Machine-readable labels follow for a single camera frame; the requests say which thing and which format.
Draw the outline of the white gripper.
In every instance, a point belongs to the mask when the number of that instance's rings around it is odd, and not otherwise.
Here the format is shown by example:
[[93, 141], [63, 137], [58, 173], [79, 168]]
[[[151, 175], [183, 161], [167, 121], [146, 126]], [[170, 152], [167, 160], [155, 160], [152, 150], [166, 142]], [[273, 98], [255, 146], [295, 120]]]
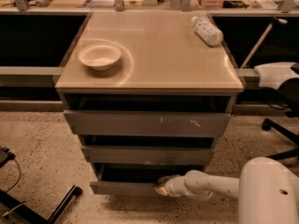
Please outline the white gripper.
[[154, 188], [160, 195], [170, 197], [193, 196], [190, 180], [186, 175], [167, 175], [160, 177], [157, 182], [163, 184]]

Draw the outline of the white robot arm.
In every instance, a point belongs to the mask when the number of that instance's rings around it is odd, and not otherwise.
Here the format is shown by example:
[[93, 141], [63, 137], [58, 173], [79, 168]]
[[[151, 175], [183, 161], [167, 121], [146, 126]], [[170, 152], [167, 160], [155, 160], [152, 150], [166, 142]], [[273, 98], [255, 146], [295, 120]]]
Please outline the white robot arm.
[[278, 161], [248, 161], [239, 178], [191, 170], [158, 181], [156, 192], [206, 201], [214, 193], [238, 200], [238, 224], [299, 224], [299, 177]]

